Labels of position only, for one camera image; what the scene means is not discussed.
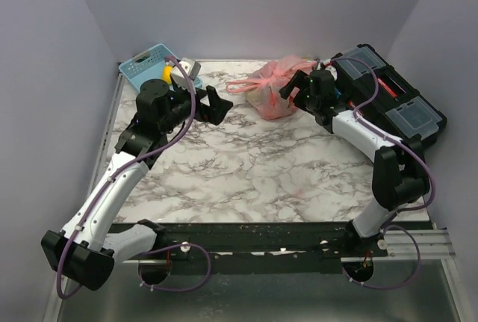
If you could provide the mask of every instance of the gray wall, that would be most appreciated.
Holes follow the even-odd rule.
[[[166,43],[195,58],[386,54],[417,0],[86,0],[119,61]]]
[[[0,321],[40,321],[40,239],[85,198],[116,64],[84,0],[0,0]]]
[[[438,179],[430,211],[450,230],[476,309],[478,1],[420,0],[389,58],[448,117],[444,136],[429,154]]]

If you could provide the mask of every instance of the red plastic bag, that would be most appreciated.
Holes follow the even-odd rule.
[[[283,99],[279,95],[279,89],[292,79],[297,70],[309,74],[316,63],[304,61],[296,55],[288,55],[280,61],[267,63],[248,79],[230,81],[226,85],[226,90],[229,93],[245,92],[247,101],[258,110],[263,119],[285,117],[297,109],[292,103],[295,92],[292,92],[289,99]]]

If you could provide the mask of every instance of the marble tabletop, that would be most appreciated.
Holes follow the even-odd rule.
[[[132,191],[116,222],[348,221],[372,193],[371,162],[302,111],[262,120],[226,82],[246,78],[264,61],[203,61],[205,84],[234,102],[220,126],[194,122]],[[135,112],[136,91],[124,84],[107,160]],[[425,211],[398,220],[428,220]]]

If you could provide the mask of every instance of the blue plastic basket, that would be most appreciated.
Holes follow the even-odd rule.
[[[145,81],[161,78],[166,66],[164,57],[168,55],[176,57],[164,44],[157,44],[119,65],[119,70],[139,92]],[[196,88],[202,88],[201,78],[197,77],[194,85]]]

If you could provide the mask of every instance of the yellow object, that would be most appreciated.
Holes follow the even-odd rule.
[[[163,76],[161,77],[161,79],[163,79],[169,85],[172,84],[172,82],[171,82],[171,71],[172,70],[173,70],[173,68],[171,66],[165,66],[164,69],[163,69]]]

